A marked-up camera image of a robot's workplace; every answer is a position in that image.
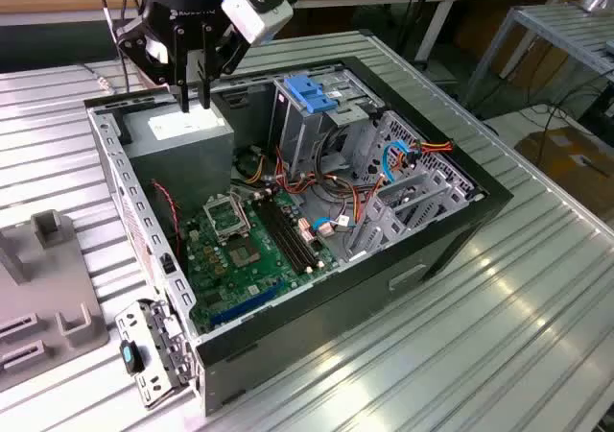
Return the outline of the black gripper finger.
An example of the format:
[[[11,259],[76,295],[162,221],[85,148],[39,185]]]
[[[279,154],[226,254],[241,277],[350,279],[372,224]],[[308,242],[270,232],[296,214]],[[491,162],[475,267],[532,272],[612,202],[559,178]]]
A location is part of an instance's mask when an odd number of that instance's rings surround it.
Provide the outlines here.
[[[136,17],[116,30],[116,42],[135,66],[154,84],[166,85],[182,112],[189,111],[186,81],[187,50],[184,29],[168,17]],[[159,60],[147,48],[148,40],[166,49],[166,61]]]
[[[234,72],[250,44],[232,24],[218,34],[208,25],[202,25],[201,31],[200,103],[204,109],[209,109],[211,84],[223,74]]]

